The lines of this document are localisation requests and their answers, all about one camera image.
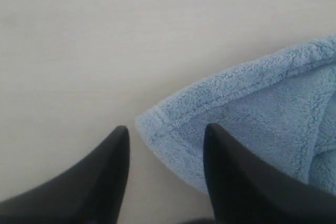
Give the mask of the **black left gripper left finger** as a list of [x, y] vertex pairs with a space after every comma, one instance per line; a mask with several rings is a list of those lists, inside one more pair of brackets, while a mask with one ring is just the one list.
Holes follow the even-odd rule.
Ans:
[[117, 223], [130, 168], [130, 137], [117, 126], [76, 165], [1, 202], [1, 223]]

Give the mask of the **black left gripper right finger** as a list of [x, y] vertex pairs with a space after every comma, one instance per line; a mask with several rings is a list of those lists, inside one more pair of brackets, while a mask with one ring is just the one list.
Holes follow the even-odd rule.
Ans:
[[335, 223], [335, 196], [260, 159], [218, 124], [205, 129], [204, 174], [217, 223]]

